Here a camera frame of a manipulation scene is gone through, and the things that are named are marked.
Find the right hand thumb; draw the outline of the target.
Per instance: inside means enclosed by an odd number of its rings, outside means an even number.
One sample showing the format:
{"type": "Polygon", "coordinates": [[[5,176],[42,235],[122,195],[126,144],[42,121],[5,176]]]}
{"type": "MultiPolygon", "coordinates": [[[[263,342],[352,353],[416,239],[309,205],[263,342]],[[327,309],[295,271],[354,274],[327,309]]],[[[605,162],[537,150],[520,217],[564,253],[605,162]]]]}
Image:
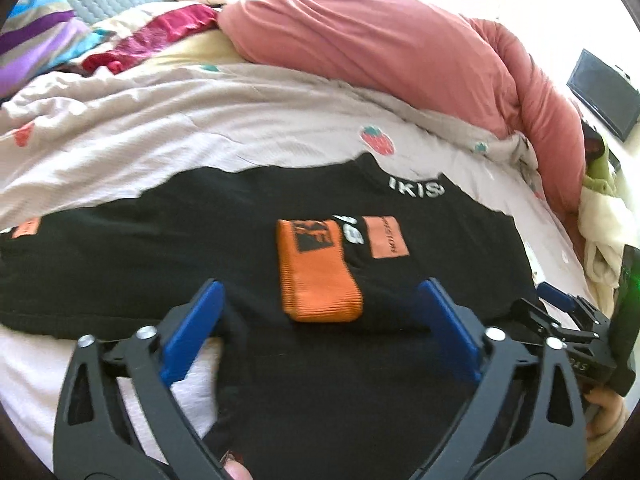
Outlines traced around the right hand thumb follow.
{"type": "Polygon", "coordinates": [[[592,387],[582,396],[597,407],[596,414],[587,424],[587,438],[601,437],[609,432],[624,410],[624,398],[608,387],[592,387]]]}

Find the left hand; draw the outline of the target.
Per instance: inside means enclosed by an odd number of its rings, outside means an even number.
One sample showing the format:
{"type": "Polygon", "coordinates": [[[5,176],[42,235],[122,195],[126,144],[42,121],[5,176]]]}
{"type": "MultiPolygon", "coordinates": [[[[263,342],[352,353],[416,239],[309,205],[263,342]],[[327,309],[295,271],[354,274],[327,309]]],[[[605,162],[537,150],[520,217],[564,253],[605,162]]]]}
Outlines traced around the left hand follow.
{"type": "Polygon", "coordinates": [[[227,453],[221,461],[224,470],[233,480],[253,480],[248,469],[232,453],[227,453]]]}

